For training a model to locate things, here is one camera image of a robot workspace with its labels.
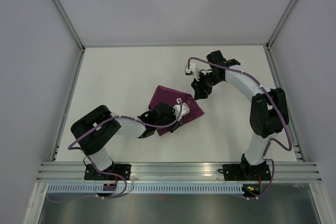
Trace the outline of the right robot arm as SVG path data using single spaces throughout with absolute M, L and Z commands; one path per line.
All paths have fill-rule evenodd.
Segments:
M 213 51 L 203 62 L 210 71 L 203 73 L 190 58 L 185 74 L 194 77 L 191 87 L 194 99 L 206 99 L 213 86 L 227 82 L 234 86 L 250 101 L 249 123 L 253 131 L 249 147 L 239 164 L 223 165 L 219 173 L 225 181 L 270 181 L 272 175 L 266 154 L 272 142 L 285 151 L 292 150 L 292 140 L 288 131 L 289 113 L 286 94 L 282 88 L 268 88 L 255 77 L 245 72 L 236 59 L 225 59 L 222 53 Z

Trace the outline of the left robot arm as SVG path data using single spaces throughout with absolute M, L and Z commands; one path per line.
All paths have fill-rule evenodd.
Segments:
M 114 166 L 105 145 L 112 137 L 147 138 L 159 130 L 174 132 L 183 125 L 182 119 L 189 112 L 181 99 L 177 99 L 174 106 L 161 102 L 136 118 L 115 114 L 107 106 L 100 105 L 71 126 L 75 141 L 68 150 L 82 151 L 97 168 L 97 175 L 108 180 L 114 176 Z

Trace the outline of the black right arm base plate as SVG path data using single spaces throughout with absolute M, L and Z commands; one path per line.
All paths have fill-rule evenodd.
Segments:
M 240 164 L 224 164 L 217 170 L 224 176 L 226 182 L 230 181 L 270 181 L 271 171 L 266 163 L 257 166 L 248 166 L 243 168 Z

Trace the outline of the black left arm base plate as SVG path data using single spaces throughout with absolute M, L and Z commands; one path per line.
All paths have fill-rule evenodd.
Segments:
M 98 172 L 92 164 L 86 165 L 84 180 L 130 180 L 131 165 L 130 164 L 113 164 L 108 169 Z

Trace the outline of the purple cloth napkin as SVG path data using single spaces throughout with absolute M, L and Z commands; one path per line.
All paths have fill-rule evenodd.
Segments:
M 204 115 L 203 110 L 199 107 L 191 94 L 170 89 L 164 86 L 158 86 L 156 88 L 149 104 L 149 110 L 152 110 L 160 102 L 164 102 L 169 106 L 174 107 L 175 105 L 177 105 L 177 99 L 181 99 L 182 102 L 187 105 L 190 111 L 186 115 L 182 116 L 179 121 L 180 125 L 178 126 L 176 124 L 175 126 L 176 129 Z

